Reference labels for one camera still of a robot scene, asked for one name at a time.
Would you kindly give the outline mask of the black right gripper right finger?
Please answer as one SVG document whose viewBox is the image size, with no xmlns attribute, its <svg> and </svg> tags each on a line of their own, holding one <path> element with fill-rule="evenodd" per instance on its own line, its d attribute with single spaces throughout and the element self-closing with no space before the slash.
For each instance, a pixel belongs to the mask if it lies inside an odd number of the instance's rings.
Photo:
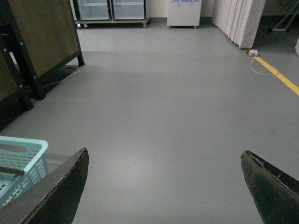
<svg viewBox="0 0 299 224">
<path fill-rule="evenodd" d="M 299 181 L 247 150 L 241 155 L 247 187 L 264 224 L 299 222 Z"/>
</svg>

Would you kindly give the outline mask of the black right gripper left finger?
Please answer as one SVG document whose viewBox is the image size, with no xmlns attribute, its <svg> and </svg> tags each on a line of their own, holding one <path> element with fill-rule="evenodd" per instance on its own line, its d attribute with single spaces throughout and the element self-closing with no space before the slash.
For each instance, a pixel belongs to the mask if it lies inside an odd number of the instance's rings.
<svg viewBox="0 0 299 224">
<path fill-rule="evenodd" d="M 88 176 L 89 153 L 80 149 L 0 209 L 2 224 L 70 224 Z"/>
</svg>

